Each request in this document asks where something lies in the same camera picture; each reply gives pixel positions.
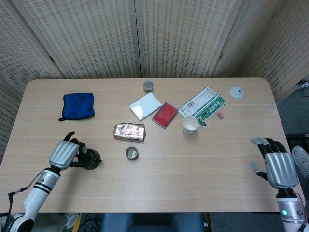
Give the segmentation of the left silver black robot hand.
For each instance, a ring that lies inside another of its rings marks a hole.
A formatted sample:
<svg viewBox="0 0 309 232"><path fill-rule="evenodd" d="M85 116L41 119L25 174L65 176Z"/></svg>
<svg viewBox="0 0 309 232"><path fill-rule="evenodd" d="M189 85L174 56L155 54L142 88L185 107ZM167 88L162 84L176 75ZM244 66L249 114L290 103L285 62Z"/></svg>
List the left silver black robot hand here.
<svg viewBox="0 0 309 232"><path fill-rule="evenodd" d="M78 139L71 137L74 131L69 132L66 137L59 142L49 158L49 164L56 166L60 170L66 170L70 167L77 154L86 154L86 144Z"/></svg>

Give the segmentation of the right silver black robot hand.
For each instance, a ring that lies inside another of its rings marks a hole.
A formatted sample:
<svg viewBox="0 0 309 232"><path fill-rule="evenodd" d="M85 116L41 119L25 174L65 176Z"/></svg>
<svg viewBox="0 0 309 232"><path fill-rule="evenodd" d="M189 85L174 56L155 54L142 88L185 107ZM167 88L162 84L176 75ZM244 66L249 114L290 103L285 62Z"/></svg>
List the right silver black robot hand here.
<svg viewBox="0 0 309 232"><path fill-rule="evenodd" d="M264 159L265 171L254 162L250 162L253 172L267 181L275 189L293 189L299 184L295 165L284 145L270 138L254 137L255 144Z"/></svg>

